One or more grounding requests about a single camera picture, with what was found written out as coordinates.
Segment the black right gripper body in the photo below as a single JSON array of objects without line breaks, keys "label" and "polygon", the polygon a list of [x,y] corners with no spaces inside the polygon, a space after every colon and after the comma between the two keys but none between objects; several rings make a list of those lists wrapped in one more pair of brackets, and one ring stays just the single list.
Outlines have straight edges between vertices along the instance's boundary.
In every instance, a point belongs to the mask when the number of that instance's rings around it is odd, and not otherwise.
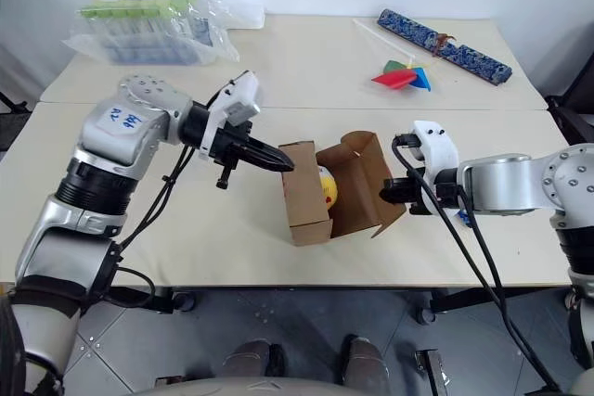
[{"label": "black right gripper body", "polygon": [[416,216],[438,216],[439,212],[423,188],[419,178],[407,172],[407,203],[408,211]]}]

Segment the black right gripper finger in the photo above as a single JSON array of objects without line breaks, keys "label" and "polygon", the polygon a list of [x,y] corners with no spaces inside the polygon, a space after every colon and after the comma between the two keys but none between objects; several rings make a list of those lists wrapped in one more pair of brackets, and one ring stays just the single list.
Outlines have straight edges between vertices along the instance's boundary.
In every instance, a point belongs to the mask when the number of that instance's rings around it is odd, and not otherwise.
[{"label": "black right gripper finger", "polygon": [[389,178],[383,180],[380,198],[390,204],[411,202],[411,178]]}]

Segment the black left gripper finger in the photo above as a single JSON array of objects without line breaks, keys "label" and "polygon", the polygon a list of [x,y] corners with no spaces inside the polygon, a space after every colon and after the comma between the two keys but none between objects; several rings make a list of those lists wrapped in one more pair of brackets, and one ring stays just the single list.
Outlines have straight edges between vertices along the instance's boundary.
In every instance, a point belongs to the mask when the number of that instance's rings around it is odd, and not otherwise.
[{"label": "black left gripper finger", "polygon": [[291,158],[276,147],[249,138],[242,147],[242,160],[261,169],[293,169]]},{"label": "black left gripper finger", "polygon": [[270,172],[288,172],[290,170],[290,158],[282,151],[242,149],[238,157],[253,166]]}]

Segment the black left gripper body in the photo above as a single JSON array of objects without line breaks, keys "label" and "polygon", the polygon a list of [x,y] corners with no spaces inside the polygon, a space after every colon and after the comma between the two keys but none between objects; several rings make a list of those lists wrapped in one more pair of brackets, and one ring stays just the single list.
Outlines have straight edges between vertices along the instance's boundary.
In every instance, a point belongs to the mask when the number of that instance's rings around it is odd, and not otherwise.
[{"label": "black left gripper body", "polygon": [[223,167],[216,186],[227,189],[229,176],[237,168],[241,148],[248,142],[252,130],[252,122],[246,121],[238,126],[227,122],[215,134],[210,156],[216,164]]}]

